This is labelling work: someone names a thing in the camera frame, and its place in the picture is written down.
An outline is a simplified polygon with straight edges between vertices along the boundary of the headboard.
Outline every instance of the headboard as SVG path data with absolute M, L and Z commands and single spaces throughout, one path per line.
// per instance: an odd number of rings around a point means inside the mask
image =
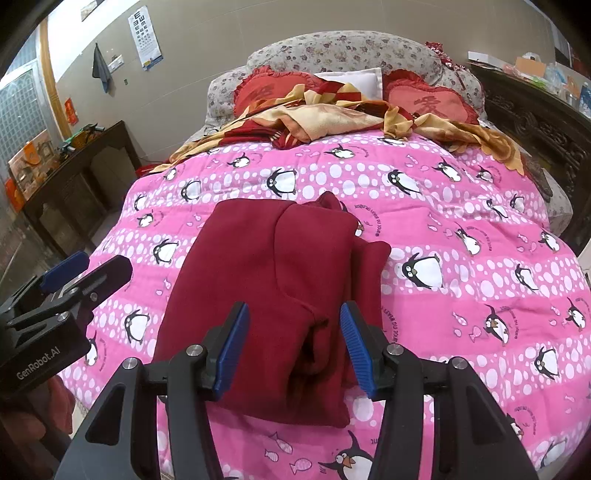
M 425 45 L 374 31 L 318 32 L 272 43 L 251 54 L 246 65 L 213 80 L 207 91 L 205 125 L 189 140 L 201 138 L 234 119 L 234 90 L 255 68 L 263 65 L 278 72 L 351 72 L 373 67 L 380 67 L 383 73 L 410 70 L 429 85 L 457 91 L 478 113 L 484 112 L 484 96 L 478 79 L 470 72 L 449 69 Z

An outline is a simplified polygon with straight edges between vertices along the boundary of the dark wooden cabinet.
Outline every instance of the dark wooden cabinet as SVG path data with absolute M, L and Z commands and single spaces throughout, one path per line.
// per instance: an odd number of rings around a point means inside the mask
M 489 120 L 538 157 L 568 195 L 573 218 L 560 238 L 579 255 L 591 238 L 591 121 L 524 80 L 475 64 L 470 70 Z

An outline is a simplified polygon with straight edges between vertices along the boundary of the penguin print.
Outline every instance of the penguin print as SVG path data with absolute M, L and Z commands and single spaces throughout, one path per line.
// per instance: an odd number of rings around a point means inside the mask
M 139 194 L 134 200 L 134 209 L 136 212 L 143 210 L 146 205 L 146 200 L 148 199 L 147 195 Z
M 569 308 L 569 316 L 566 317 L 567 322 L 573 322 L 579 330 L 583 330 L 585 328 L 585 317 L 581 313 L 581 311 L 574 306 L 574 303 L 571 299 L 569 299 L 570 308 Z
M 251 159 L 243 153 L 238 158 L 234 158 L 234 160 L 232 160 L 228 165 L 231 165 L 234 168 L 244 168 L 247 167 L 250 162 Z
M 284 193 L 296 192 L 295 177 L 297 172 L 295 170 L 281 170 L 281 168 L 278 168 L 267 179 L 267 187 L 278 197 L 281 197 Z
M 94 337 L 89 338 L 88 341 L 90 342 L 90 350 L 88 350 L 88 353 L 84 358 L 84 363 L 89 367 L 92 367 L 99 357 L 99 352 L 96 349 L 96 331 Z
M 519 425 L 517 425 L 517 422 L 515 421 L 515 419 L 509 415 L 507 415 L 507 420 L 509 420 L 509 423 L 511 424 L 511 428 L 513 429 L 513 431 L 515 432 L 515 434 L 517 435 L 517 438 L 519 438 L 519 440 L 521 441 L 521 439 L 523 438 L 523 430 L 521 429 L 521 427 Z
M 521 268 L 521 264 L 517 264 L 515 267 L 515 276 L 519 283 L 526 286 L 531 291 L 538 290 L 538 287 L 534 282 L 534 276 L 529 268 Z
M 374 458 L 359 447 L 359 442 L 351 430 L 351 448 L 341 450 L 332 463 L 318 462 L 320 465 L 336 470 L 341 480 L 367 480 Z
M 445 161 L 445 158 L 441 157 L 441 162 L 437 164 L 437 167 L 433 167 L 433 170 L 440 171 L 451 181 L 460 181 L 462 179 L 458 171 L 453 168 L 449 163 Z
M 190 181 L 181 190 L 181 197 L 183 197 L 185 199 L 185 201 L 187 201 L 187 202 L 190 202 L 191 200 L 199 200 L 200 195 L 201 195 L 201 181 L 200 180 Z
M 480 243 L 474 237 L 471 237 L 466 231 L 460 227 L 456 230 L 456 235 L 464 242 L 469 254 L 474 256 L 480 251 Z
M 566 450 L 566 442 L 566 438 L 558 443 L 554 443 L 554 441 L 552 441 L 552 443 L 550 443 L 550 446 L 548 447 L 548 451 L 546 451 L 542 458 L 540 468 L 548 466 L 549 464 L 557 460 L 558 457 L 561 457 L 564 451 Z
M 543 245 L 547 246 L 553 252 L 557 252 L 558 250 L 560 250 L 560 245 L 558 244 L 558 241 L 556 240 L 556 238 L 554 238 L 548 232 L 542 230 L 542 233 L 540 234 L 540 236 L 541 236 L 541 240 L 538 240 L 539 244 L 543 244 Z
M 410 195 L 411 192 L 421 193 L 418 189 L 417 182 L 396 168 L 388 173 L 388 181 L 406 195 Z
M 139 313 L 139 309 L 130 313 L 125 317 L 124 327 L 127 332 L 127 338 L 131 343 L 131 340 L 142 343 L 144 341 L 144 334 L 146 333 L 146 327 L 150 321 L 148 315 Z
M 559 375 L 558 373 L 558 356 L 556 350 L 551 348 L 550 350 L 544 350 L 545 346 L 540 347 L 538 356 L 535 357 L 534 366 L 535 369 L 542 375 L 545 375 L 551 380 Z
M 154 221 L 154 215 L 151 213 L 146 213 L 145 215 L 138 217 L 137 221 L 139 227 L 150 226 L 150 224 Z
M 493 183 L 493 181 L 494 181 L 494 178 L 492 177 L 492 173 L 482 167 L 480 167 L 480 171 L 476 174 L 476 178 L 484 180 L 484 181 L 488 181 L 490 183 Z
M 168 181 L 172 181 L 174 180 L 174 178 L 177 176 L 177 169 L 176 168 L 169 168 L 165 175 L 164 175 L 164 179 L 168 180 Z
M 499 339 L 503 346 L 505 346 L 509 341 L 509 329 L 501 317 L 496 314 L 495 309 L 490 305 L 486 306 L 490 308 L 491 313 L 484 321 L 484 330 L 486 333 L 490 333 L 493 337 Z
M 441 288 L 443 274 L 441 259 L 437 254 L 432 257 L 418 257 L 418 252 L 402 264 L 402 273 L 417 287 Z
M 509 202 L 509 206 L 519 213 L 525 212 L 525 199 L 521 195 L 513 195 L 513 198 Z
M 174 251 L 178 247 L 178 242 L 171 242 L 170 239 L 162 240 L 158 245 L 154 247 L 152 253 L 156 263 L 170 263 L 173 260 Z
M 343 148 L 341 144 L 338 144 L 338 147 L 334 147 L 332 150 L 324 153 L 334 155 L 336 158 L 353 158 L 355 156 L 351 150 Z
M 494 205 L 492 203 L 491 199 L 488 199 L 486 201 L 486 206 L 488 208 L 490 208 L 491 210 L 493 210 L 500 218 L 500 220 L 502 220 L 503 218 L 509 218 L 509 216 L 507 215 L 507 212 L 505 210 L 505 208 L 501 205 Z
M 404 145 L 405 144 L 405 142 L 403 142 L 402 140 L 396 140 L 395 138 L 380 137 L 380 138 L 378 138 L 378 140 L 380 140 L 380 142 L 385 143 L 386 145 Z

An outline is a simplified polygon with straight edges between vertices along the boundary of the paper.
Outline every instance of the paper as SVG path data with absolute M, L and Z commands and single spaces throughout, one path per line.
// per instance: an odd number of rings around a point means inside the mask
M 149 70 L 162 60 L 162 53 L 154 27 L 150 20 L 148 7 L 140 7 L 133 15 L 128 17 L 129 28 L 134 37 L 135 47 L 138 49 L 139 61 L 144 70 Z

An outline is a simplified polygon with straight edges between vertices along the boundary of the red fabric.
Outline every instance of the red fabric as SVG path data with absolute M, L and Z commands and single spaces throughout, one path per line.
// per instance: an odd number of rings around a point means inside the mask
M 355 236 L 358 221 L 332 193 L 316 202 L 226 200 L 187 254 L 158 332 L 154 361 L 168 360 L 245 301 L 251 327 L 221 405 L 242 414 L 345 427 L 354 384 L 339 310 L 356 300 L 381 327 L 385 242 Z
M 254 69 L 234 91 L 234 116 L 242 115 L 255 100 L 283 98 L 300 83 L 313 89 L 319 84 L 318 80 L 306 72 L 275 72 L 268 65 Z
M 384 96 L 388 103 L 417 116 L 434 113 L 464 124 L 478 124 L 478 114 L 459 93 L 447 87 L 432 87 L 422 79 L 390 82 L 384 88 Z

